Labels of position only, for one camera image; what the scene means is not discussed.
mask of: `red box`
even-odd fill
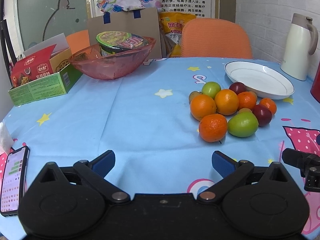
[[[56,45],[51,45],[18,61],[12,69],[11,80],[14,87],[49,76],[60,71],[68,63],[70,49],[52,55]]]

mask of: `thermos handle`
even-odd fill
[[[314,25],[307,23],[307,27],[311,31],[311,47],[309,49],[309,55],[313,55],[316,52],[319,34],[317,28]]]

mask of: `white thermos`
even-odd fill
[[[312,18],[293,14],[281,69],[288,75],[305,81],[309,70],[309,58],[318,45],[318,30]]]

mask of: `instant noodle lid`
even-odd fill
[[[108,49],[114,53],[140,48],[149,44],[145,38],[126,32],[103,32],[99,33],[96,39],[102,49]]]

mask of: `white star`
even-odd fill
[[[157,93],[155,93],[156,96],[160,96],[161,98],[165,98],[167,96],[172,96],[172,89],[164,90],[160,89]]]

